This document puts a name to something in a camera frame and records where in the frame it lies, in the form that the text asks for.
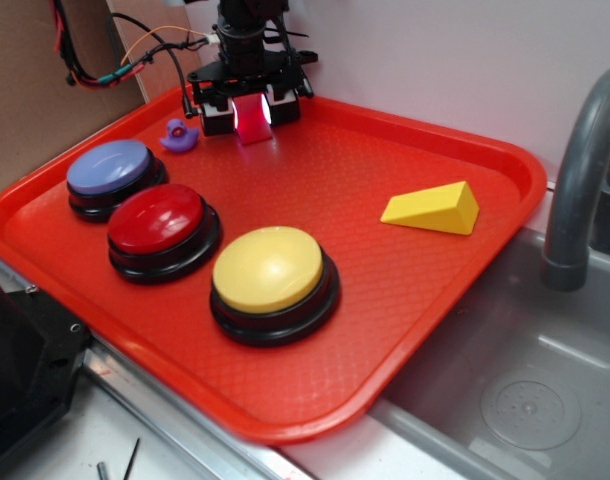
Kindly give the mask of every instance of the purple rubber duck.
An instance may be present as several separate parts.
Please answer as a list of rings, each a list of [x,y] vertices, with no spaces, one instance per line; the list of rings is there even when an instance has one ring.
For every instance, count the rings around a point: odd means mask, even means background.
[[[196,145],[198,141],[198,128],[187,128],[187,125],[178,118],[167,122],[167,137],[160,139],[161,144],[172,152],[186,152]]]

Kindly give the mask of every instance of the yellow block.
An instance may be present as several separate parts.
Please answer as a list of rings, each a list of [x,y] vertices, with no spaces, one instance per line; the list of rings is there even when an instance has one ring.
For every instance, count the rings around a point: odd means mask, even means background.
[[[392,197],[381,222],[469,235],[478,211],[467,182],[458,182]]]

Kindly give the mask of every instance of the sink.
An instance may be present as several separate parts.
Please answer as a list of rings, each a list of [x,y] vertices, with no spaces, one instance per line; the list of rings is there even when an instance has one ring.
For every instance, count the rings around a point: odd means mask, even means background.
[[[382,399],[399,433],[433,432],[472,478],[610,479],[610,257],[592,252],[586,286],[553,292],[542,245],[522,229]]]

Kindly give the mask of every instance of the red button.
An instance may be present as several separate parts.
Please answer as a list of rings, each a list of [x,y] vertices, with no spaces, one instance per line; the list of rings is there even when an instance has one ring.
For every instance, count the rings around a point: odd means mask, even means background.
[[[158,185],[123,202],[109,219],[108,235],[119,250],[147,255],[178,245],[202,218],[198,193],[184,185]]]

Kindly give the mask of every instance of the blue button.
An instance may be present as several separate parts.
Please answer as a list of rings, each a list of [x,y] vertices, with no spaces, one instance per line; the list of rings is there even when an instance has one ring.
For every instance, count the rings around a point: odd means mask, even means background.
[[[99,195],[122,188],[140,177],[149,165],[147,147],[137,140],[117,140],[81,155],[67,171],[70,188]]]

